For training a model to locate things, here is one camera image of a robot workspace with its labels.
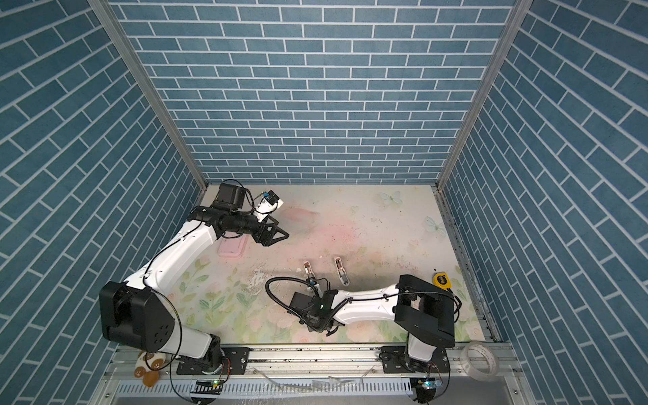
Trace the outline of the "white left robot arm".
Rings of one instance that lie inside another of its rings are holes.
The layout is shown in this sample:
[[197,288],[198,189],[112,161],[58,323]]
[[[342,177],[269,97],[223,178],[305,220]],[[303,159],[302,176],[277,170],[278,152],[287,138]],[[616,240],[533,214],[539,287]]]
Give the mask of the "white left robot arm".
[[283,200],[273,191],[254,199],[234,179],[219,185],[209,206],[195,207],[180,231],[145,265],[99,293],[105,339],[146,353],[170,354],[192,361],[202,373],[221,371],[219,337],[186,326],[168,295],[189,266],[216,241],[251,236],[261,246],[288,239],[273,213]]

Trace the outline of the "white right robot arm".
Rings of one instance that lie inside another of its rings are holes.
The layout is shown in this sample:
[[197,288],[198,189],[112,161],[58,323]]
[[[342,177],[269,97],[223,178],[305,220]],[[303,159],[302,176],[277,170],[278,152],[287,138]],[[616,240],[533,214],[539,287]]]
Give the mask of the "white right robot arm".
[[405,274],[377,290],[296,292],[285,309],[318,333],[332,334],[358,322],[393,322],[407,333],[406,359],[428,364],[456,344],[456,305],[449,290]]

